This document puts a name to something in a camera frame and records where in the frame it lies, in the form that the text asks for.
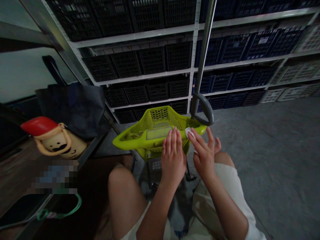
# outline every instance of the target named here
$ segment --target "hand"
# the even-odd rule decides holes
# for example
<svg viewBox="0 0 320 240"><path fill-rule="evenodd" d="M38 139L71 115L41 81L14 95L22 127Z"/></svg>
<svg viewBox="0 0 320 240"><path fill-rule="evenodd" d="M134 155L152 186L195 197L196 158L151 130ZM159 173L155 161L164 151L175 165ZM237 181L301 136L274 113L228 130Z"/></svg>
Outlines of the hand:
<svg viewBox="0 0 320 240"><path fill-rule="evenodd" d="M162 177L160 184L177 190L187 168L187 157L182 150L181 133L175 127L162 144Z"/></svg>
<svg viewBox="0 0 320 240"><path fill-rule="evenodd" d="M211 181L212 177L215 176L214 170L214 155L220 151L221 142L219 138L216 139L217 145L215 146L215 140L211 133L211 129L207 127L207 133L209 142L208 145L205 143L203 138L197 133L194 128L191 129L195 138L188 133L188 138L192 142L194 148L197 150L197 153L193 155L194 166L196 167L197 172L204 181L204 183Z"/></svg>

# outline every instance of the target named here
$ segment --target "concrete floor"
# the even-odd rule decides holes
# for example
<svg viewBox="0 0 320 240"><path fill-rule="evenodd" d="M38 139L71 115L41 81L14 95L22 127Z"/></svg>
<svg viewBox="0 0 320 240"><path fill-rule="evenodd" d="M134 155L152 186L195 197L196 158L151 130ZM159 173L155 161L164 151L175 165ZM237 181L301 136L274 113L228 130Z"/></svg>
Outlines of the concrete floor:
<svg viewBox="0 0 320 240"><path fill-rule="evenodd" d="M211 129L233 159L257 227L267 239L320 238L319 110L320 98L309 97L214 111ZM124 153L112 146L115 136L112 131L98 155ZM188 163L198 175L192 159L193 147ZM154 191L147 188L141 159L134 175L147 199L152 199ZM187 229L197 183L184 179L171 204L168 217L177 231Z"/></svg>

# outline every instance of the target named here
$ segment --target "phone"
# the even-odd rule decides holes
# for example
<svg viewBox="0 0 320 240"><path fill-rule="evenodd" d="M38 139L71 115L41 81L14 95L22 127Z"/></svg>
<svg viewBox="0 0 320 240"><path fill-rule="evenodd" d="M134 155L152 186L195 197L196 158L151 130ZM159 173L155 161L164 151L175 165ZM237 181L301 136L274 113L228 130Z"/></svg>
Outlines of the phone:
<svg viewBox="0 0 320 240"><path fill-rule="evenodd" d="M0 231L35 219L52 196L52 194L29 194L21 197L0 218Z"/></svg>

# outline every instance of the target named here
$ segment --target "gray handle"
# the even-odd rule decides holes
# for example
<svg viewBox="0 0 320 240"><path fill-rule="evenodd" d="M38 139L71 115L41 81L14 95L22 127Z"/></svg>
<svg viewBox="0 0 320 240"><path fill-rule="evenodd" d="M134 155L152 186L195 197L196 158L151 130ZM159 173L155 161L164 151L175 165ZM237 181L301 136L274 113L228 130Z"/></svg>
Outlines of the gray handle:
<svg viewBox="0 0 320 240"><path fill-rule="evenodd" d="M200 105L202 107L204 115L206 115L208 121L197 116L196 115L197 111L194 111L194 118L204 125L207 125L207 126L212 125L213 124L213 112L212 112L212 107L211 107L209 101L207 100L207 98L205 96L203 96L201 93L194 93L192 101L196 101L194 106L197 109L198 109L198 105L199 105L198 102L200 102Z"/></svg>

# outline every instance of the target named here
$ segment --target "red bottle cap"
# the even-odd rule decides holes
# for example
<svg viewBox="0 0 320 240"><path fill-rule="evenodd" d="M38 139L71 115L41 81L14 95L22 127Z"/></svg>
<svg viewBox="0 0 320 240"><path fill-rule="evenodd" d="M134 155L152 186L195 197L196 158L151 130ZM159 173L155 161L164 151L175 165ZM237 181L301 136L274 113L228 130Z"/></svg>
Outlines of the red bottle cap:
<svg viewBox="0 0 320 240"><path fill-rule="evenodd" d="M40 136L51 131L57 126L58 124L50 118L36 117L22 123L20 127L32 136Z"/></svg>

